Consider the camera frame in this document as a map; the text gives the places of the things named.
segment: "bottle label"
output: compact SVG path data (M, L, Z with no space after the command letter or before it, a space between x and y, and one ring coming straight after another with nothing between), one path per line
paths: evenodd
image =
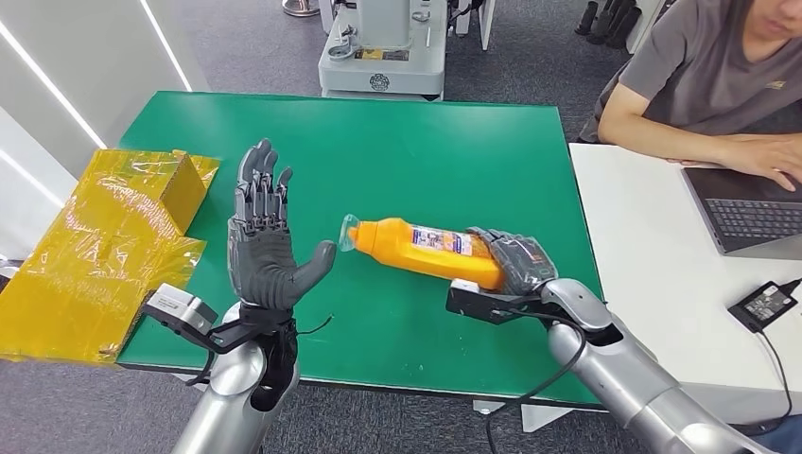
M461 255L472 255L471 235L412 226L412 244L433 251L449 251Z

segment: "yellow plastic wrap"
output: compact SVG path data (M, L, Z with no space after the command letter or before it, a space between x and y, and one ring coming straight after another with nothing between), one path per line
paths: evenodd
M205 242L184 237L218 161L98 150L0 293L0 358L111 364L149 289L183 287Z

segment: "gray robotic hand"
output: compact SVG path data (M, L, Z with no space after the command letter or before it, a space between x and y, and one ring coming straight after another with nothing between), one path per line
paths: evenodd
M296 264L287 223L287 188L292 169L279 174L278 154L262 139L239 163L235 214L228 221L228 268L240 301L290 310L331 271L337 248L322 241L311 260Z
M467 232L481 238L504 271L502 293L530 295L545 282L557 278L557 269L533 237L479 227L471 227Z

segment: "green table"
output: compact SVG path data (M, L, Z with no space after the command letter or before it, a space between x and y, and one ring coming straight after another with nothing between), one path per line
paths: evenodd
M121 148L184 149L221 159L187 232L208 241L187 290L222 314L235 301L226 268L226 219L244 151L268 137L277 168L292 166L289 223L299 262L336 240L342 218L401 217L450 230L472 225L537 237L565 277L600 293L557 110L473 103L157 93ZM449 283L339 253L331 273L296 307L302 378L346 386L457 393L525 393L551 375L536 320L494 326L445 310ZM205 353L151 319L118 362L195 371ZM567 376L542 396L597 403Z

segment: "gray t-shirt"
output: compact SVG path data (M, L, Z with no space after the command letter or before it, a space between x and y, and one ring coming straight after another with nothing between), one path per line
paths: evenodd
M580 138L599 142L599 120L619 82L650 100L644 117L707 135L738 132L802 99L802 38L764 61L744 56L743 25L751 5L677 1L604 88Z

